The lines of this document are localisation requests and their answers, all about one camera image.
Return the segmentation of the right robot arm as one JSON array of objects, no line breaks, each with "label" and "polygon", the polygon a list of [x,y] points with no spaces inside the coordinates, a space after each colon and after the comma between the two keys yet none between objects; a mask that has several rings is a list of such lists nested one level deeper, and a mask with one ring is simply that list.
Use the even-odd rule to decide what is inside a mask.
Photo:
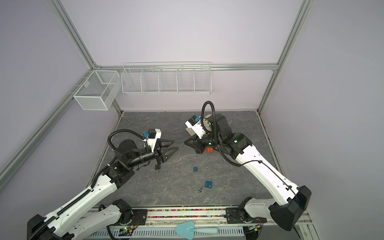
[{"label": "right robot arm", "polygon": [[243,133],[234,133],[225,116],[217,114],[211,101],[206,101],[200,116],[193,115],[186,122],[190,138],[185,145],[202,154],[211,148],[220,153],[227,163],[245,167],[269,191],[272,198],[258,200],[247,197],[239,206],[235,220],[244,223],[272,219],[279,227],[291,231],[307,210],[312,192],[299,187],[281,174],[259,152]]}]

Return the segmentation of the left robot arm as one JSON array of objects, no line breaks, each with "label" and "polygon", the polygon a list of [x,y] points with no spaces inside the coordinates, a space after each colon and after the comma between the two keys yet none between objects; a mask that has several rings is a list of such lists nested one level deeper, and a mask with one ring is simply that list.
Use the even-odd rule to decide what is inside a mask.
[{"label": "left robot arm", "polygon": [[83,240],[103,227],[115,223],[130,224],[134,213],[124,200],[116,200],[107,208],[85,217],[97,203],[122,187],[134,170],[156,161],[155,168],[178,151],[172,140],[161,138],[159,129],[140,135],[129,129],[112,132],[107,139],[114,158],[93,178],[90,185],[58,209],[44,217],[35,215],[27,223],[28,240]]}]

